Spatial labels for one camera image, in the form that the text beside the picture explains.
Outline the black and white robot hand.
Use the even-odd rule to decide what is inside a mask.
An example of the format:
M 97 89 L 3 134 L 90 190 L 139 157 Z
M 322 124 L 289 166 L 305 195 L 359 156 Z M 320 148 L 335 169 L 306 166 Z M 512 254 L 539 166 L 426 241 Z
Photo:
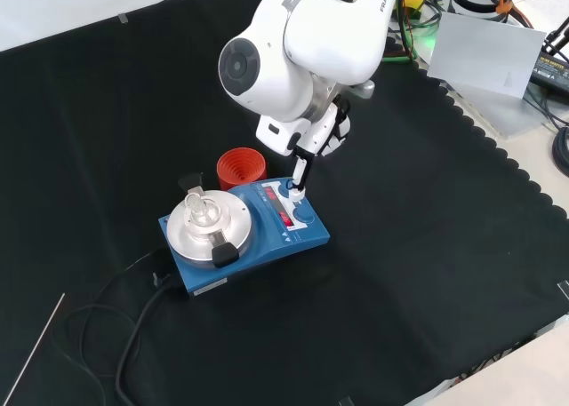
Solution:
M 278 122 L 262 115 L 256 138 L 270 150 L 282 156 L 296 158 L 292 179 L 284 185 L 286 196 L 294 203 L 305 196 L 306 181 L 317 156 L 326 156 L 339 148 L 350 130 L 348 100 L 337 95 L 324 115 L 316 122 L 299 118 Z

